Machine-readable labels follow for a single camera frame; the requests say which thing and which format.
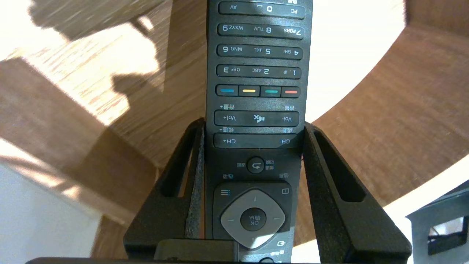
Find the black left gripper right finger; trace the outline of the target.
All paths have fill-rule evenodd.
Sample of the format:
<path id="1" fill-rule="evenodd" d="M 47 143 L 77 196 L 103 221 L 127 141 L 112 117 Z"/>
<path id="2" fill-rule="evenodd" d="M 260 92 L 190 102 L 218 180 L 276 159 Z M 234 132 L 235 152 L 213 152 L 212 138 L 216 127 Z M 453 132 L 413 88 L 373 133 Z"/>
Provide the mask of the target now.
<path id="1" fill-rule="evenodd" d="M 325 133 L 304 126 L 303 162 L 322 264 L 405 264 L 412 246 Z"/>

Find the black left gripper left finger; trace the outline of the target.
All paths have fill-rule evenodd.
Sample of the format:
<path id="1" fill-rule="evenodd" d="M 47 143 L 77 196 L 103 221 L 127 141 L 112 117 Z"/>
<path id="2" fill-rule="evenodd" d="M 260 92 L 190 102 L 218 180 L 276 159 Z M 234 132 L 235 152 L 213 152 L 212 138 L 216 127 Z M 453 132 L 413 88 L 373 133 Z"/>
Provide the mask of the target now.
<path id="1" fill-rule="evenodd" d="M 123 237 L 130 259 L 152 259 L 166 239 L 200 239 L 204 226 L 206 121 L 186 128 L 162 174 Z"/>

